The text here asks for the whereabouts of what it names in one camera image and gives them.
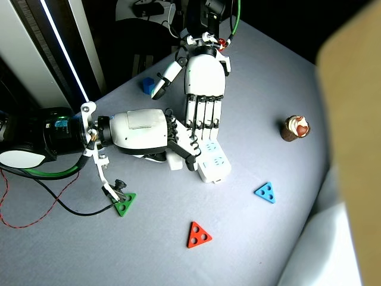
white frosting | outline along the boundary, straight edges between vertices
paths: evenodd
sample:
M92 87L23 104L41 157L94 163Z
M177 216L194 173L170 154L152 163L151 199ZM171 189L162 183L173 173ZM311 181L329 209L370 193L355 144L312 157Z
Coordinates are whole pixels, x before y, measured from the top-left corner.
M288 121L288 130L292 131L296 136L298 135L297 128L298 126L303 126L308 128L308 123L305 120L304 116L293 116Z

white cable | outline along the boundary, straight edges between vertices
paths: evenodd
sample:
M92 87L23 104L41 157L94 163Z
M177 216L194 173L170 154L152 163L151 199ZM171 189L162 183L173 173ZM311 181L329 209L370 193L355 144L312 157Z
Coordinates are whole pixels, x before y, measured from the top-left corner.
M169 23L169 16L170 16L170 14L171 14L171 10L172 10L172 6L173 6L174 4L171 4L170 6L169 6L169 11L168 11L168 31L169 31L169 33L172 35L172 37L174 37L174 38L176 38L176 39L178 39L179 37L176 37L174 34L172 34L172 32L171 32L171 25L170 25L170 23Z
M76 72L76 70L75 70L75 68L74 68L74 66L73 66L73 63L72 63L71 60L70 60L69 54L68 54L67 51L66 51L66 48L65 48L64 43L63 43L63 41L62 41L62 39L61 39L61 36L60 36L60 34L58 33L57 27L55 26L55 23L54 23L54 21L53 21L53 18L52 18L51 14L50 14L50 11L49 11L49 9L48 9L48 6L46 6L45 0L40 0L40 1L41 1L43 10L45 11L46 16L48 17L50 26L52 26L53 32L54 32L54 34L55 34L55 36L56 36L56 38L57 38L58 43L60 44L60 47L61 47L61 49L62 49L62 52L63 52L64 55L65 55L65 58L66 58L66 60L67 60L67 63L68 63L69 66L70 66L71 72L73 73L74 77L76 78L77 84L78 84L80 90L82 91L83 97L85 98L86 101L89 101L89 98L88 98L88 96L86 95L85 89L83 88L81 81L79 80L78 74L77 74L77 72Z

white power strip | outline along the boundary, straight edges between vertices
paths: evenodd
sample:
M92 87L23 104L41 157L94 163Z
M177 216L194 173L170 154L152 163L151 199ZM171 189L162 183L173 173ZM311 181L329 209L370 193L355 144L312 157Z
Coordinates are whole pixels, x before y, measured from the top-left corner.
M231 171L224 151L216 139L197 141L201 149L201 155L197 158L198 173L205 183L220 182Z

red wire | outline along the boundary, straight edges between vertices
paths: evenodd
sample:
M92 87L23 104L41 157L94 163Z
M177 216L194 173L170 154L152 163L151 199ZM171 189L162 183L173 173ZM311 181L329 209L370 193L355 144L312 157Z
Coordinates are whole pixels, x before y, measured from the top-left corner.
M0 200L0 209L1 209L2 204L3 204L4 200L5 200L5 197L7 196L7 194L8 194L9 191L10 191L10 185L9 185L9 183L8 183L8 179L7 179L7 177L4 175L3 171L0 170L0 172L1 172L2 177L4 178L5 185L6 185L5 193L4 193L4 195L2 196L2 198L1 198L1 200ZM38 220L36 220L35 222L32 222L32 223L30 223L30 224L28 224L28 225L24 225L24 226L14 226L14 225L11 225L10 223L8 223L8 222L3 218L1 212L0 212L0 220L2 221L2 223L3 223L4 225L9 226L10 228L16 228L16 229L27 228L27 227L29 227L29 226L31 226L31 225L34 225L35 223L40 222L41 220L43 220L43 219L45 218L45 216L47 216L47 215L51 212L51 210L53 209L53 207L56 205L57 201L58 201L58 200L60 199L60 197L62 196L63 192L67 189L68 186L70 186L72 183L74 183L74 182L78 179L78 177L79 177L79 172L77 173L77 176L76 176L76 177L75 177L69 184L67 184L67 185L65 186L65 188L63 188L63 190L60 192L60 194L58 195L58 197L55 199L55 201L54 201L53 205L50 207L50 209L49 209L49 210L48 210L42 217L40 217Z

gray table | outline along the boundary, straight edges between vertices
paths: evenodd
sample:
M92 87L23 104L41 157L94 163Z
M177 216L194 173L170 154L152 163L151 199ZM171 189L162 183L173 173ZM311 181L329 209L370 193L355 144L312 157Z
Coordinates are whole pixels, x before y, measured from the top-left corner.
M227 36L228 22L221 25ZM232 164L221 184L205 184L196 172L171 172L159 164L107 149L109 181L120 178L137 193L129 213L114 209L77 217L56 206L27 229L0 225L2 285L274 285L304 226L328 165L327 129L314 65L240 23L225 52L232 62L218 140ZM183 77L153 101L140 88L173 60L170 56L99 100L96 115L171 107L183 119ZM303 114L305 139L281 139L278 122ZM43 166L71 166L78 154ZM33 181L7 173L11 191L2 209L15 225L27 224L51 205ZM55 192L69 181L48 182ZM253 194L272 182L276 203ZM108 199L90 163L62 200L80 212ZM188 249L191 221L213 240Z

